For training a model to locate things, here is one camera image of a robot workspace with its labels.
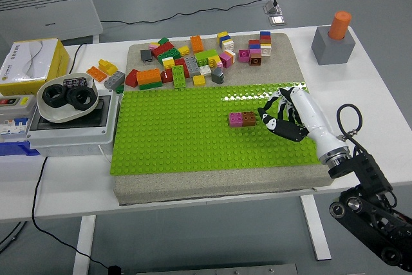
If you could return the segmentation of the white and black right hand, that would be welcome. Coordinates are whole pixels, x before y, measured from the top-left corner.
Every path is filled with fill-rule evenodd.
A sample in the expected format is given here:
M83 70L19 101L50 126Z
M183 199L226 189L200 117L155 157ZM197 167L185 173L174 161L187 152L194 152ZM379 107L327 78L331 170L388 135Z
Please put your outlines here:
M312 139L319 161L328 167L350 158L347 144L332 133L319 106L301 88L279 88L258 113L268 130L277 136L294 142L304 137Z

